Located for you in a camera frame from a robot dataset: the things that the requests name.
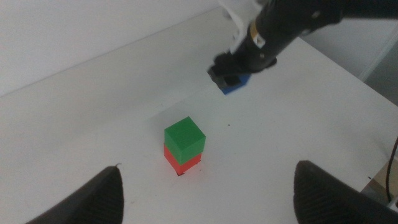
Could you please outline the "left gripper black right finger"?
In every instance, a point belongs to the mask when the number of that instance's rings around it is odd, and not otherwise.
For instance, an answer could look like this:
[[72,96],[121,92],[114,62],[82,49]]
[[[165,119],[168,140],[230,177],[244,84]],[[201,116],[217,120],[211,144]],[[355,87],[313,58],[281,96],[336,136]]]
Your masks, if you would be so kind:
[[397,224],[396,211],[310,161],[299,161],[296,165],[293,201],[299,223]]

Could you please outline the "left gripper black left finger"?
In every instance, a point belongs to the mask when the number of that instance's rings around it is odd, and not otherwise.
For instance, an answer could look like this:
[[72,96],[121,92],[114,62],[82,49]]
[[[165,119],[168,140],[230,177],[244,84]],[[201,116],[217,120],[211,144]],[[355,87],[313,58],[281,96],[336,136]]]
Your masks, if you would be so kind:
[[108,166],[30,224],[121,224],[124,192],[121,172]]

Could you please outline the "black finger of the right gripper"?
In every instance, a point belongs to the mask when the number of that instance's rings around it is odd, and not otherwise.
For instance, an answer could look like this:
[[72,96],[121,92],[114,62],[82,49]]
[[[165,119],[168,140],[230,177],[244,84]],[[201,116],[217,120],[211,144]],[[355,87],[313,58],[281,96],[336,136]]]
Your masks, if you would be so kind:
[[231,53],[222,53],[214,58],[213,65],[208,69],[212,81],[219,88],[232,88],[241,84],[240,68]]

